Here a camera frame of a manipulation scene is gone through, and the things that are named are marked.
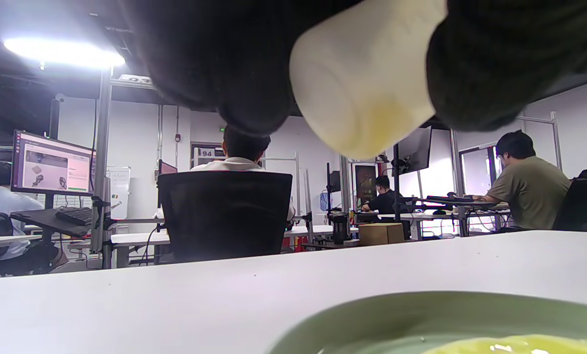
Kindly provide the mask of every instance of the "ceiling light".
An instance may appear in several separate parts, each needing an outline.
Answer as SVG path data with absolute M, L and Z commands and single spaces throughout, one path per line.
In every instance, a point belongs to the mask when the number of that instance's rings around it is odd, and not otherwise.
M 85 67 L 109 67 L 125 63 L 122 56 L 87 43 L 12 38 L 5 40 L 4 45 L 19 56 L 40 63 L 66 63 Z

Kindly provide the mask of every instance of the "black hair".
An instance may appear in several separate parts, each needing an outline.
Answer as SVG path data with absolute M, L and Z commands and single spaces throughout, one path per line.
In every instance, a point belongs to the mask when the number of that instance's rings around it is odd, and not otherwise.
M 267 150 L 271 139 L 269 137 L 253 137 L 232 128 L 228 125 L 223 131 L 228 157 L 243 157 L 256 161 Z
M 375 184 L 379 187 L 390 189 L 390 178 L 387 176 L 379 176 L 376 178 Z
M 0 161 L 0 186 L 11 184 L 11 163 Z
M 503 156 L 506 152 L 511 157 L 520 160 L 536 156 L 531 137 L 520 130 L 507 133 L 498 140 L 496 154 Z

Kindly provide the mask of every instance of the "black ceiling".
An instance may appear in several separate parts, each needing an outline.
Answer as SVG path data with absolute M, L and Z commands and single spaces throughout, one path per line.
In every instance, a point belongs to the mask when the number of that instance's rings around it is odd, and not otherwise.
M 36 36 L 94 43 L 116 50 L 126 60 L 117 73 L 146 76 L 133 34 L 115 0 L 0 0 L 0 145 L 10 145 L 14 129 L 35 134 L 48 130 L 50 100 L 57 93 L 97 98 L 100 72 L 48 63 L 40 70 L 4 49 L 1 41 Z M 561 80 L 542 98 L 585 85 L 587 74 Z M 152 90 L 115 88 L 113 99 L 165 103 Z M 444 126 L 433 119 L 428 125 Z

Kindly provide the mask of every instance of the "whiteboard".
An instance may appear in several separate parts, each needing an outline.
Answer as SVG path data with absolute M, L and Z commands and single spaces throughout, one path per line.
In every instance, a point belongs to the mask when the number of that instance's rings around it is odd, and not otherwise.
M 109 192 L 112 219 L 127 219 L 127 205 L 129 204 L 130 167 L 107 166 L 107 176 L 110 179 Z
M 111 193 L 111 218 L 127 219 L 127 205 L 129 204 L 129 179 L 131 177 L 130 167 L 107 166 L 107 174 L 110 179 Z M 46 195 L 35 194 L 35 199 L 44 204 Z M 73 195 L 55 195 L 53 208 L 74 207 L 92 208 L 93 201 L 90 197 L 75 197 Z

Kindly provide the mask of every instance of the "keyboard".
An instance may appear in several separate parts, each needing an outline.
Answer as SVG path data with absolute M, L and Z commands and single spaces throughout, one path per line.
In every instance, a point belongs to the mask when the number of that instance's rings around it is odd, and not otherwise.
M 438 197 L 436 195 L 429 195 L 428 200 L 440 200 L 446 203 L 460 202 L 460 203 L 476 203 L 473 198 L 461 198 L 461 197 Z
M 93 223 L 93 210 L 90 208 L 63 208 L 55 213 L 61 221 L 77 226 L 86 226 Z

